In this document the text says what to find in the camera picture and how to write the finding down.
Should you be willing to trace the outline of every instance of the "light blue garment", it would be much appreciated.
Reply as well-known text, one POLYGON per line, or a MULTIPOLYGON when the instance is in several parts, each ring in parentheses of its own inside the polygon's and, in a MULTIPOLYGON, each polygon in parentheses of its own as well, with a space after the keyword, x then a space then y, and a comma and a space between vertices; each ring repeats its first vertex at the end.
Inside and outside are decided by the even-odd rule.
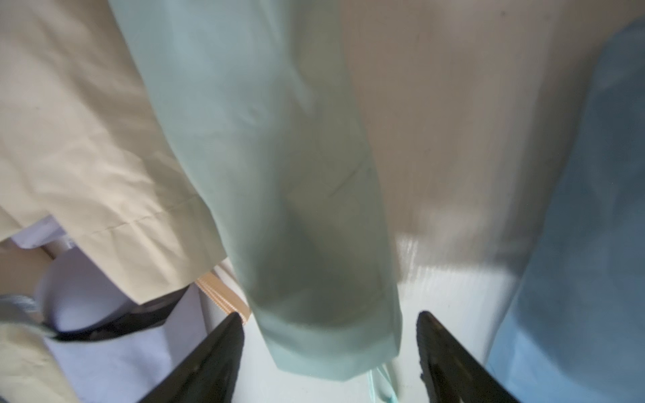
POLYGON ((390 374, 388 373, 387 368, 385 368, 385 365, 380 365, 378 368, 367 372, 367 382, 370 388, 370 400, 372 403, 399 403, 399 398, 394 390, 392 379, 390 378, 390 374), (383 381, 382 384, 385 386, 384 393, 377 388, 374 378, 380 378, 383 381))
POLYGON ((111 0, 276 364, 346 380, 401 312, 335 1, 111 0))
POLYGON ((600 57, 488 369, 524 403, 645 402, 645 19, 600 57))

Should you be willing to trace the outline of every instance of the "white fabric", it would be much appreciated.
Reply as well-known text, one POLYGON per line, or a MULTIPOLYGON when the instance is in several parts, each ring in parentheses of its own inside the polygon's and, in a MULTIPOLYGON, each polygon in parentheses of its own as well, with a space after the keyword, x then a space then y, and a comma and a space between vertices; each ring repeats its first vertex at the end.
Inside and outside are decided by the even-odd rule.
POLYGON ((199 290, 190 286, 157 328, 97 342, 46 340, 83 403, 135 403, 206 337, 199 290))
POLYGON ((23 249, 38 248, 65 236, 65 230, 51 215, 15 234, 11 239, 23 249))

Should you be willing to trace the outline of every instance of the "beige coat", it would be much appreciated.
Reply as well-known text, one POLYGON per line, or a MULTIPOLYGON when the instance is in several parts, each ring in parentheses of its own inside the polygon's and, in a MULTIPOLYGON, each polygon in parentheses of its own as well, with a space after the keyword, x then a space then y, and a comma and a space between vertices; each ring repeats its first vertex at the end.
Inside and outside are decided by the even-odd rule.
POLYGON ((51 214, 130 298, 224 257, 105 0, 0 0, 0 239, 51 214))

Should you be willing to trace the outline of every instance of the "mint green fabric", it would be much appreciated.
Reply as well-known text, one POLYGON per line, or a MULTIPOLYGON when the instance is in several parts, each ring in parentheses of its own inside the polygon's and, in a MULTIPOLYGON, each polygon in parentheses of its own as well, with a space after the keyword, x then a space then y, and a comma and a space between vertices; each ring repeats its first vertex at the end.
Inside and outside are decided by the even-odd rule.
POLYGON ((281 369, 394 358, 401 311, 335 1, 111 0, 281 369))
POLYGON ((380 365, 377 368, 371 370, 367 373, 367 382, 370 388, 370 400, 372 403, 385 402, 385 403, 399 403, 399 398, 397 393, 394 390, 394 385, 392 384, 392 379, 388 370, 385 368, 385 365, 380 365), (383 394, 377 390, 376 383, 374 378, 380 377, 385 382, 386 394, 383 394))

